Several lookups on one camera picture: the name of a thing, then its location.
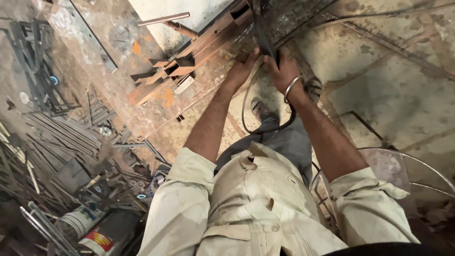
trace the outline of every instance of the bucket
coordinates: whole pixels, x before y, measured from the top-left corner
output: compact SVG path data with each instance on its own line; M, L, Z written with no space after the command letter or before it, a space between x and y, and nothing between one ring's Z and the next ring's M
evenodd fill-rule
M75 231L72 238L81 239L87 234L106 214L107 211L102 211L96 208L95 203L88 203L90 209L79 206L76 210L63 215L57 219L55 226L66 236L70 235L71 229Z

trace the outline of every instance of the shirt button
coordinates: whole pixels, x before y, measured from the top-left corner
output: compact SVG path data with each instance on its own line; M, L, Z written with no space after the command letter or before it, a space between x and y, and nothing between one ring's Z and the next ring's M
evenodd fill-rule
M277 232L278 230L280 230L280 225L275 224L275 225L272 226L272 231L273 232Z

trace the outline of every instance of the gray trousers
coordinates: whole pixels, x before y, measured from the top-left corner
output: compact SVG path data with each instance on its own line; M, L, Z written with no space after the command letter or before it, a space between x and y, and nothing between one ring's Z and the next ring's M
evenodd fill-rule
M278 126L278 120L268 117L257 130L277 128ZM248 149L252 141L261 143L289 159L302 175L305 185L307 187L309 186L313 178L313 172L311 170L311 142L300 117L297 117L285 129L260 135L251 134L232 144L216 161L215 175L221 167L231 160L232 155Z

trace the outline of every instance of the man's left hand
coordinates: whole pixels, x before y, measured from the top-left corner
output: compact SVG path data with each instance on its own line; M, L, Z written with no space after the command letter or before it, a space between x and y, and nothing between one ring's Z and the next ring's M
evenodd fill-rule
M238 56L221 86L232 90L233 93L237 92L237 90L247 81L258 57L259 47L256 47L250 54Z

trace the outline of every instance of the hand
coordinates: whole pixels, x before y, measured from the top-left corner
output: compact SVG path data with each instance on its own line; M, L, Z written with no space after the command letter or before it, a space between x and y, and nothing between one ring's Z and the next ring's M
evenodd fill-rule
M277 66L276 61L270 56L264 56L264 62L267 67L268 73L272 79L273 85L276 89L284 94L294 78L300 76L296 60L291 57L289 49L283 47L279 49L280 65ZM302 81L298 80L291 87L291 91L302 90Z
M237 56L236 61L231 67L231 70L227 73L222 86L232 89L233 93L237 92L237 90L247 81L258 57L259 47L256 47L250 54Z

